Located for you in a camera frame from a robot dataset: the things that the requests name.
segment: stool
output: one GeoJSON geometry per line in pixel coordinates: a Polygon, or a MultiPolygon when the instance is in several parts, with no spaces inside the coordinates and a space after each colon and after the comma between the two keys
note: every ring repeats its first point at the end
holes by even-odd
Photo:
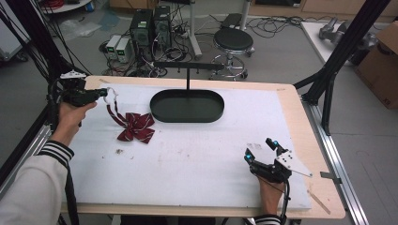
{"type": "Polygon", "coordinates": [[[213,76],[216,75],[233,78],[234,81],[236,80],[237,76],[246,79],[248,77],[248,71],[245,68],[245,64],[241,59],[233,54],[246,53],[249,57],[252,56],[252,37],[241,30],[234,28],[223,28],[214,34],[213,41],[214,45],[226,54],[217,55],[211,61],[212,64],[223,64],[224,69],[213,70],[209,79],[213,80],[213,76]]]}

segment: sleeve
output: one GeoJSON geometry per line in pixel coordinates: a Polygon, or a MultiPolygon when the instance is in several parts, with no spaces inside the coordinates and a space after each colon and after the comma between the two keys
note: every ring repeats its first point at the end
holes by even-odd
{"type": "Polygon", "coordinates": [[[276,215],[263,215],[254,218],[256,225],[280,225],[281,218],[276,215]]]}
{"type": "Polygon", "coordinates": [[[48,141],[19,169],[0,202],[0,224],[56,224],[73,152],[48,141]]]}

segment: black oval tray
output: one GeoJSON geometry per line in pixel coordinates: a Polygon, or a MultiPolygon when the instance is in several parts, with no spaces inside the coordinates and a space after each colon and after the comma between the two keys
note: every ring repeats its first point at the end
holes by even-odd
{"type": "Polygon", "coordinates": [[[209,90],[163,90],[150,100],[152,115],[166,123],[211,123],[223,109],[222,97],[209,90]]]}

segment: gray floor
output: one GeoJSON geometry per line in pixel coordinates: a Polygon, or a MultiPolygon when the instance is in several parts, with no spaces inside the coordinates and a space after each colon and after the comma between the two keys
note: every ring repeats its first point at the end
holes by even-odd
{"type": "MultiPolygon", "coordinates": [[[[234,3],[231,8],[222,5],[212,7],[211,13],[239,12],[240,4],[234,3]]],[[[205,16],[197,18],[196,27],[204,23],[204,28],[218,27],[216,22],[211,22],[212,18],[206,17],[206,4],[197,5],[197,14],[205,16]]],[[[93,74],[101,74],[107,68],[105,58],[98,50],[99,45],[111,34],[124,33],[130,25],[130,20],[126,19],[129,15],[126,14],[118,14],[122,19],[116,26],[104,23],[103,19],[109,15],[107,9],[98,9],[93,13],[75,10],[58,15],[60,21],[84,18],[84,22],[105,24],[91,37],[68,41],[69,47],[93,74]]],[[[215,31],[203,29],[200,32],[215,31]]],[[[240,82],[296,83],[314,74],[323,65],[304,32],[297,27],[285,27],[273,38],[259,37],[251,29],[247,32],[254,39],[255,53],[251,58],[241,56],[249,70],[249,77],[240,82]]],[[[199,62],[209,62],[220,52],[212,46],[212,37],[197,38],[204,54],[199,62]]],[[[0,67],[0,74],[2,165],[45,106],[47,87],[31,61],[9,62],[0,67]]],[[[172,70],[166,76],[180,77],[181,74],[172,70]]],[[[203,70],[192,75],[193,79],[208,77],[209,71],[203,70]]],[[[304,87],[298,92],[303,94],[307,89],[304,87]]],[[[395,224],[398,220],[398,194],[395,191],[398,189],[395,180],[398,172],[398,111],[387,110],[354,73],[353,67],[343,67],[335,81],[330,131],[369,223],[395,224]]],[[[82,224],[111,224],[106,215],[83,215],[81,220],[82,224]]],[[[228,224],[242,223],[234,219],[228,224]]],[[[347,216],[342,220],[306,219],[302,224],[351,224],[351,221],[347,216]]]]}

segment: red bow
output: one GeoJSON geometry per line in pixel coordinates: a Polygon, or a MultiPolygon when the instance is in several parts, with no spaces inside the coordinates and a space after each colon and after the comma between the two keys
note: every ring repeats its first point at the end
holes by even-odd
{"type": "Polygon", "coordinates": [[[155,121],[151,113],[141,115],[139,113],[127,112],[126,118],[117,111],[115,102],[116,115],[111,110],[111,106],[107,105],[106,109],[112,118],[125,130],[119,134],[118,140],[122,142],[131,142],[134,137],[143,143],[149,143],[155,130],[148,128],[152,126],[155,121]]]}

